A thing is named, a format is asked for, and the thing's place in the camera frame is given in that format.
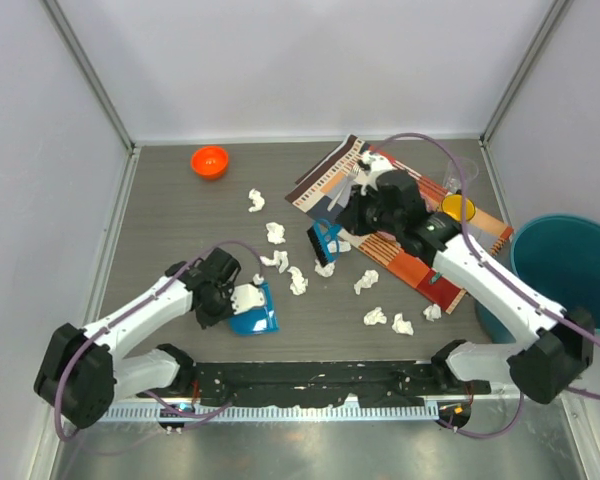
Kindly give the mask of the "blue hand brush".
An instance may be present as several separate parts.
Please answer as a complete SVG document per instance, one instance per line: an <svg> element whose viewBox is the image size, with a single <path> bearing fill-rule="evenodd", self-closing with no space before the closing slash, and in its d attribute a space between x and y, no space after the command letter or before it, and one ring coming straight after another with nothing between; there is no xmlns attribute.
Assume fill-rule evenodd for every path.
<svg viewBox="0 0 600 480"><path fill-rule="evenodd" d="M338 234L341 226L326 219L316 219L307 236L321 267L334 263L340 256Z"/></svg>

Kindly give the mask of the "blue dustpan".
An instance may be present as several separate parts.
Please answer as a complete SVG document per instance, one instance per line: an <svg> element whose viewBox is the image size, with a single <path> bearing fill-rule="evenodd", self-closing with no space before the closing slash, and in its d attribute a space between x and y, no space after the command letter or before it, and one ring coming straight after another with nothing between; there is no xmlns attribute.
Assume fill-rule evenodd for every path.
<svg viewBox="0 0 600 480"><path fill-rule="evenodd" d="M267 282L260 286L266 296L266 305L256 308L241 315L233 316L228 320L231 330L243 336L275 333L279 331L278 319L271 290Z"/></svg>

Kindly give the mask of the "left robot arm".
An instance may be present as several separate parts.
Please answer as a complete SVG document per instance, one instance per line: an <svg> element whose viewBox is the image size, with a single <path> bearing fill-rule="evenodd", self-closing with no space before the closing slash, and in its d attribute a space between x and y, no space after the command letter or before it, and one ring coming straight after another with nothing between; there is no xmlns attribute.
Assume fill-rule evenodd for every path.
<svg viewBox="0 0 600 480"><path fill-rule="evenodd" d="M172 265L146 292L109 316L83 328L58 327L34 382L35 393L54 409L58 437L70 438L64 421L86 429L114 402L138 393L187 392L194 362L184 351L161 344L141 356L129 353L190 312L203 327L232 317L231 295L240 271L239 261L216 247L203 259Z"/></svg>

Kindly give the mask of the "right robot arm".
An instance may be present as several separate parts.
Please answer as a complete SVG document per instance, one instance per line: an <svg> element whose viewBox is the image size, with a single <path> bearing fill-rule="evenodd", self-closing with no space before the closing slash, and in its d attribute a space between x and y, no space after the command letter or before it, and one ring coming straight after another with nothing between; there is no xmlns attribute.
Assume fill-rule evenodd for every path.
<svg viewBox="0 0 600 480"><path fill-rule="evenodd" d="M583 308L566 310L539 294L453 217L428 211L406 171L363 173L336 222L356 236L392 235L406 253L466 290L510 332L510 344L461 341L446 348L445 363L455 378L512 382L529 399L549 404L592 364L592 315Z"/></svg>

